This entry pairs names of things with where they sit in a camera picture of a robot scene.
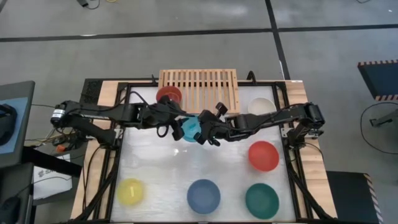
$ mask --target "blue bowl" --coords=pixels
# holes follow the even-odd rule
[[[201,133],[200,123],[198,117],[188,118],[181,126],[184,131],[184,140],[188,142],[196,142],[196,133]]]
[[[206,215],[216,210],[220,204],[221,194],[214,182],[200,179],[189,187],[187,200],[192,210]]]

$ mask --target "white bowl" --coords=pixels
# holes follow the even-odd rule
[[[275,111],[275,104],[265,98],[256,98],[250,101],[248,106],[248,112],[255,115],[266,114]]]

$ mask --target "green bowl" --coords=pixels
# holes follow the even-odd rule
[[[255,217],[270,219],[278,212],[279,197],[269,185],[254,184],[246,192],[246,206]]]

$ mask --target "wooden table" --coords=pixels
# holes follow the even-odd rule
[[[269,82],[270,80],[258,80],[257,82],[261,82],[261,81]],[[129,81],[129,80],[115,80],[115,81],[105,80],[102,82],[102,87],[101,87],[101,91],[99,94],[99,99],[98,99],[99,105],[113,106],[115,104],[116,93],[117,93],[119,82],[123,82],[123,83],[126,83],[126,82],[128,82],[128,83],[151,83],[152,81],[150,81],[150,80],[131,80],[131,81]],[[239,82],[251,82],[251,81],[241,80]],[[305,93],[304,84],[302,81],[289,80],[289,81],[279,81],[279,82],[286,83],[287,94],[289,97],[290,104],[306,103],[308,101],[307,94]],[[281,107],[283,108],[284,107],[283,100],[280,100],[280,103],[281,103]],[[107,128],[109,128],[110,121],[94,120],[94,124],[101,128],[107,129]],[[319,146],[317,140],[310,140],[308,142],[312,143],[316,146]],[[88,143],[85,161],[84,161],[84,163],[85,163],[84,165],[86,168],[88,167],[88,163],[91,158],[91,155],[94,153],[95,149],[98,146],[99,146],[99,144],[96,141],[90,141]],[[102,170],[102,166],[103,166],[103,161],[104,161],[104,155],[105,155],[105,150],[99,150],[93,158],[93,162],[91,164],[91,169],[90,169],[90,176],[88,179],[88,187],[87,187],[87,191],[86,191],[86,197],[87,197],[88,203],[91,201],[91,199],[94,197],[95,193],[97,192],[98,184],[100,182],[100,175],[101,175],[101,170]],[[313,197],[317,200],[317,202],[323,207],[323,209],[329,215],[336,217],[335,205],[333,203],[333,199],[331,196],[330,186],[328,183],[328,177],[326,176],[326,170],[325,170],[325,166],[323,164],[322,155],[314,147],[302,148],[300,150],[300,155],[301,155],[301,159],[302,159],[305,180],[307,182],[308,190],[311,192]],[[110,163],[108,166],[109,170],[112,167],[112,164],[113,164],[113,159],[110,159]],[[296,189],[297,189],[296,191],[297,191],[297,195],[298,195],[298,204],[300,207],[300,213],[301,213],[302,218],[305,218],[305,217],[307,217],[307,214],[305,212],[303,196],[302,196],[300,190],[298,188],[296,188]],[[75,203],[73,204],[71,218],[75,218],[75,217],[79,216],[79,214],[82,211],[83,193],[84,193],[83,179],[80,178],[78,189],[76,192]],[[106,204],[108,202],[108,194],[109,194],[109,192],[107,190],[105,192],[105,194],[103,195],[103,199],[101,201],[101,210],[99,213],[99,218],[105,217]]]

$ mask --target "wooden dish rack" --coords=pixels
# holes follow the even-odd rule
[[[216,112],[218,102],[224,103],[228,114],[240,111],[235,69],[161,70],[159,89],[168,85],[181,91],[181,108],[187,113]]]

